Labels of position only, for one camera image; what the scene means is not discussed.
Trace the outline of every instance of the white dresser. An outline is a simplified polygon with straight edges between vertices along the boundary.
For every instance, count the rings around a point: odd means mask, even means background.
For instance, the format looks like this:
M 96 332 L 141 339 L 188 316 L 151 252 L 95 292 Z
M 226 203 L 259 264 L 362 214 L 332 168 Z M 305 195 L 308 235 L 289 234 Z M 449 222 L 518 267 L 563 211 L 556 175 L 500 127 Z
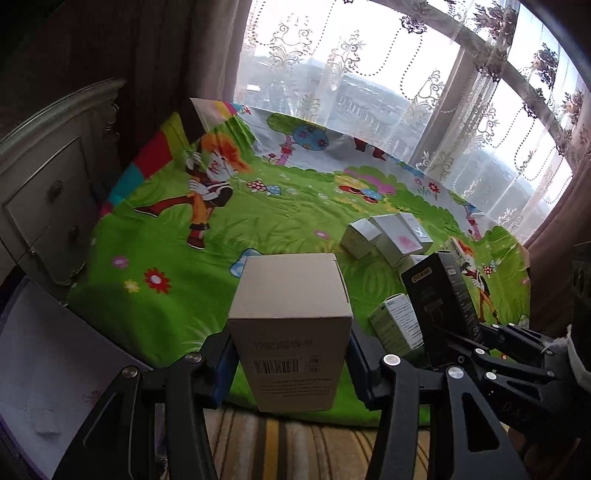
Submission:
M 78 90 L 0 141 L 0 281 L 17 262 L 63 297 L 83 268 L 100 204 L 121 174 L 114 101 L 124 84 Z

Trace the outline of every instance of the cartoon character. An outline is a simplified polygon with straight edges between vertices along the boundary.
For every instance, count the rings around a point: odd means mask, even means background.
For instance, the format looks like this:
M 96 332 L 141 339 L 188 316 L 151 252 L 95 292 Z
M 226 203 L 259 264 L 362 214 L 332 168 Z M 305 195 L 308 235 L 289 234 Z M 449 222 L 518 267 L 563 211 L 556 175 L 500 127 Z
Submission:
M 138 207 L 135 211 L 157 217 L 174 205 L 191 205 L 193 216 L 187 245 L 203 250 L 203 236 L 209 229 L 209 218 L 214 208 L 223 207 L 232 197 L 233 190 L 228 180 L 237 173 L 249 171 L 250 167 L 240 158 L 240 151 L 230 136 L 210 132 L 201 137 L 197 151 L 187 158 L 185 170 L 189 174 L 187 194 Z
M 366 141 L 360 140 L 359 138 L 355 138 L 353 137 L 353 140 L 355 140 L 355 150 L 358 150 L 360 152 L 365 152 L 365 148 L 368 146 L 368 143 Z M 384 158 L 384 154 L 385 151 L 382 150 L 381 148 L 378 147 L 374 147 L 374 153 L 372 154 L 372 156 L 374 158 L 378 158 L 380 160 L 386 160 Z
M 460 266 L 460 270 L 462 273 L 470 277 L 472 279 L 472 283 L 478 289 L 480 302 L 479 302 L 479 310 L 478 310 L 478 319 L 481 323 L 484 323 L 484 304 L 488 305 L 492 316 L 496 320 L 497 324 L 501 324 L 499 321 L 499 316 L 496 312 L 496 308 L 493 305 L 491 300 L 491 292 L 488 289 L 488 285 L 484 276 L 478 271 L 476 268 L 476 260 L 474 259 L 474 250 L 472 250 L 468 245 L 458 239 L 458 243 L 464 253 L 464 257 L 466 261 Z

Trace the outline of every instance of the barcode label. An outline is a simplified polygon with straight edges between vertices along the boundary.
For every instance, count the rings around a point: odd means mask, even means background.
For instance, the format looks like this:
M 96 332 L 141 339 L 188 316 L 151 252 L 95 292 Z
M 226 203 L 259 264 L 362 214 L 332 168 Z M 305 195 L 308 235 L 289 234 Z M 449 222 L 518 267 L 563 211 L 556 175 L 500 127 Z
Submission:
M 298 360 L 298 358 L 255 360 L 256 373 L 259 375 L 296 374 L 300 371 Z

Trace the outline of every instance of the black box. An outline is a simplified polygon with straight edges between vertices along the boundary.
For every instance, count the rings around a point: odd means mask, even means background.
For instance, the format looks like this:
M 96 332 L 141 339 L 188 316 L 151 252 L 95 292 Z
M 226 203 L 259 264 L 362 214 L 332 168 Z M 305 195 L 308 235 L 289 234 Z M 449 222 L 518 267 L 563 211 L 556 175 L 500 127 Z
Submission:
M 402 274 L 432 367 L 455 360 L 440 329 L 482 343 L 479 321 L 460 267 L 450 252 L 429 255 Z

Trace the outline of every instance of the lace curtain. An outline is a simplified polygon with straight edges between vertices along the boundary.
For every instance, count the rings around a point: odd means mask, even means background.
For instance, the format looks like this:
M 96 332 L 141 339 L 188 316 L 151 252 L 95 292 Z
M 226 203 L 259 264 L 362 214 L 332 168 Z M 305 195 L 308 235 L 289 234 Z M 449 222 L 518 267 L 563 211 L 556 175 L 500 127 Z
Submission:
M 376 145 L 522 242 L 587 155 L 588 97 L 515 0 L 255 0 L 235 91 Z

